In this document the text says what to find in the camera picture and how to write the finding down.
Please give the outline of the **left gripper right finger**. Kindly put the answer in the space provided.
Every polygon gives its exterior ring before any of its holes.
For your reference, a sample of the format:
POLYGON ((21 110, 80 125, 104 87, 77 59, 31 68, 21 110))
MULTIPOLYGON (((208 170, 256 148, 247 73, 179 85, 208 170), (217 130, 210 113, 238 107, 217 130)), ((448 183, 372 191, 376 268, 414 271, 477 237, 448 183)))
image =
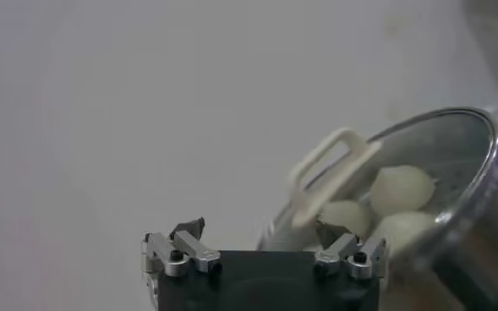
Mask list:
POLYGON ((332 276, 346 271, 354 280, 386 278, 386 240, 376 234, 362 240, 344 226, 318 223, 321 250, 315 252, 315 271, 332 276))

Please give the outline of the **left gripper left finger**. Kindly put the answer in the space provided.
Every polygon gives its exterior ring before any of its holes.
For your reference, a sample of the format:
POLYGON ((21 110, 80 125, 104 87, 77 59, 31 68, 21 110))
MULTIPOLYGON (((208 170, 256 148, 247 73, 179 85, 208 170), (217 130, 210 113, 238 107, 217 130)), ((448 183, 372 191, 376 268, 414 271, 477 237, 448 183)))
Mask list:
POLYGON ((142 272, 148 276, 164 273, 170 277, 183 277, 193 266, 210 276, 221 273, 221 252, 200 241, 204 229, 205 219, 200 217, 178 223, 167 235, 146 233, 141 242, 142 272))

